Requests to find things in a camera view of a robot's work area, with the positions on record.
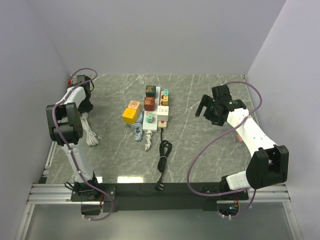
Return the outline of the pink plug adapter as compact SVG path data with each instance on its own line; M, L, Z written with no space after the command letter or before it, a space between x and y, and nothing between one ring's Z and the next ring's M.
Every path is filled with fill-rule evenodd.
M242 142L243 142L243 139L242 139L242 137L241 137L239 134L236 135L236 139L237 139L237 141L238 141L239 143L242 143Z

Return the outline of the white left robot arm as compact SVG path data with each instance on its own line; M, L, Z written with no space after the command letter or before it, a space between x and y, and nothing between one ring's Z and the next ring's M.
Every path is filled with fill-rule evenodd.
M94 108L90 101L94 89L91 81L86 75L76 76L75 82L68 83L62 99L45 108L49 136L61 146L74 172L74 184L66 182L65 187L88 201L100 195L98 180L80 143L85 131L83 122Z

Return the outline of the small white power strip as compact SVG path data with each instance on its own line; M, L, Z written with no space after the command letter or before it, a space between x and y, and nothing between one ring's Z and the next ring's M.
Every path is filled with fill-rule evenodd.
M86 137L85 137L86 144L90 147L98 145L99 144L98 136L89 125L87 112L83 112L81 114L80 121L81 121L83 130L86 133Z

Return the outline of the teal usb charger cube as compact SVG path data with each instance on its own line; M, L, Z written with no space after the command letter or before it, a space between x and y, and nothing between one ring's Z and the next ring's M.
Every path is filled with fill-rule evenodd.
M168 90L168 89L164 89L163 94L164 94L165 96L169 96L169 90Z

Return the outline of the yellow usb charger cube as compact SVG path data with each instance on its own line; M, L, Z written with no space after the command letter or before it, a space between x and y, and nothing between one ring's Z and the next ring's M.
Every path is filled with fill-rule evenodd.
M168 105L169 104L169 96L168 95L164 95L163 96L163 104L164 105Z

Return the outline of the beige power strip red sockets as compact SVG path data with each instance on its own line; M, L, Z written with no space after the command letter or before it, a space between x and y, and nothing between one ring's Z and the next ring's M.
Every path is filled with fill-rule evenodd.
M157 122L159 129L166 129L169 121L169 90L164 89L160 93L160 102L157 107Z

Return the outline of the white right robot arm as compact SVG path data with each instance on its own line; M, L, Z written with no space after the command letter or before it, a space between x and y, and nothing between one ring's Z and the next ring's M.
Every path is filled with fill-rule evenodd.
M211 91L212 96L202 96L195 116L203 114L216 126L228 123L251 155L245 171L222 177L216 196L230 200L247 189L258 190L285 183L288 179L288 148L277 145L261 130L243 101L232 98L227 84L212 87Z

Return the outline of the white cube adapter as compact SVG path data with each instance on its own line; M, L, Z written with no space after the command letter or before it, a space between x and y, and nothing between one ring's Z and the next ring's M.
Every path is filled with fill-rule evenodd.
M169 120L169 106L159 105L157 107L157 120L167 122Z

